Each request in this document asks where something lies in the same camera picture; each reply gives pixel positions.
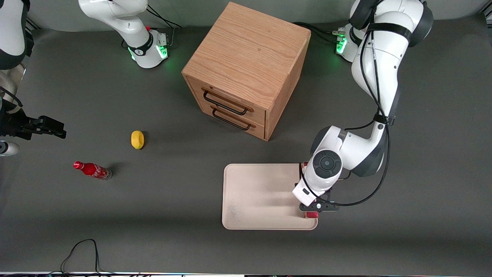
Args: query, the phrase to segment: yellow sponge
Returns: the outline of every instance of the yellow sponge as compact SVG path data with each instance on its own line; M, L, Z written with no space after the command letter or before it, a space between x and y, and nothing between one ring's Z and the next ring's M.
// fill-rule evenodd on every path
M144 147L144 134L141 131L133 131L131 133L131 146L135 149Z

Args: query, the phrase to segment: bottle label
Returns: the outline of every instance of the bottle label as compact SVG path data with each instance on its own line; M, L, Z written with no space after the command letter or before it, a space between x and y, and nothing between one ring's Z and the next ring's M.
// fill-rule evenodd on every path
M108 170L105 168L102 168L98 165L95 166L95 172L94 174L91 175L91 177L98 178L98 179L105 179L108 176Z

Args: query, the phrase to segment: wooden cabinet top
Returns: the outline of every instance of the wooden cabinet top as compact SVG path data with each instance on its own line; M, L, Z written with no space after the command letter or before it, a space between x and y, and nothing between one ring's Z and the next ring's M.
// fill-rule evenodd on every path
M308 29L229 2L183 74L271 110L310 34Z

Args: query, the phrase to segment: green led light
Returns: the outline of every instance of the green led light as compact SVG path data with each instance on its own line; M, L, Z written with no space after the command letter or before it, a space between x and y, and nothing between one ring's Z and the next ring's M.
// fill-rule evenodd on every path
M346 38L343 38L341 41L338 42L337 52L339 54L343 53L343 51L345 50L345 46L346 45L347 45L347 39Z
M130 47L128 48L128 51L130 52L131 59L135 61L135 57L133 56L133 53L131 52Z
M162 59L165 59L167 58L167 47L166 46L159 46L159 45L156 45L155 48L157 49L157 51L159 52L159 55Z

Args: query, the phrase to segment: bottle cap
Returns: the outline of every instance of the bottle cap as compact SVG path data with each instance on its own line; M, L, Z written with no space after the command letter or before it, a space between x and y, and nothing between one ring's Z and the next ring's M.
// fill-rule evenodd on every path
M76 161L75 163L73 163L73 168L75 169L82 169L83 167L84 167L84 163L82 162Z

